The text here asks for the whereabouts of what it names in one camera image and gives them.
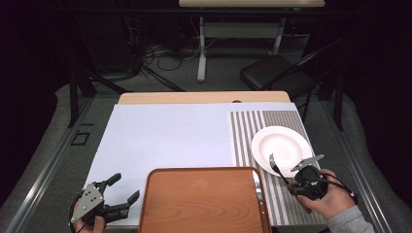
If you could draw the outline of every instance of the sleeve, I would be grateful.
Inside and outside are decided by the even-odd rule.
[[[372,224],[365,221],[358,206],[351,207],[327,221],[333,233],[370,233],[374,232]]]

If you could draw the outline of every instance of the wooden tray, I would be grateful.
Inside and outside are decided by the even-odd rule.
[[[139,233],[270,231],[267,215],[259,210],[254,170],[260,178],[252,167],[153,170],[146,184]]]

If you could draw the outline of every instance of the human hand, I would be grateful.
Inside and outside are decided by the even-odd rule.
[[[320,172],[321,174],[330,174],[335,177],[335,174],[328,169],[322,169]],[[329,181],[340,183],[331,176],[326,177]],[[303,207],[319,212],[326,220],[355,206],[355,202],[349,193],[345,189],[333,184],[327,186],[327,194],[320,200],[312,201],[302,195],[297,195],[297,200]]]
[[[102,216],[96,216],[94,218],[94,225],[87,225],[81,218],[74,224],[77,233],[103,233],[106,228],[106,222]]]

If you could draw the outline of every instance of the table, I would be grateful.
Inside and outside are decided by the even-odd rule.
[[[147,176],[156,168],[259,168],[250,142],[269,125],[292,128],[308,140],[295,105],[283,91],[125,93],[112,112],[86,183],[122,173],[105,192],[106,202],[117,204],[137,189],[143,196]],[[271,225],[325,223],[316,213],[308,216],[280,179],[259,171]],[[136,228],[142,202],[140,198],[130,208],[128,219],[108,227]]]
[[[187,8],[319,8],[325,5],[324,0],[179,0],[179,6]],[[205,81],[206,50],[205,38],[268,38],[275,39],[269,55],[276,55],[282,40],[286,19],[279,22],[237,23],[237,22],[205,22],[200,18],[199,40],[200,56],[197,81]]]

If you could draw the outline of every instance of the white plate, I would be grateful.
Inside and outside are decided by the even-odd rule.
[[[262,128],[252,140],[252,154],[258,165],[267,172],[279,176],[270,167],[269,156],[273,153],[276,165],[286,178],[293,178],[291,172],[302,159],[312,157],[308,142],[296,131],[283,126]]]

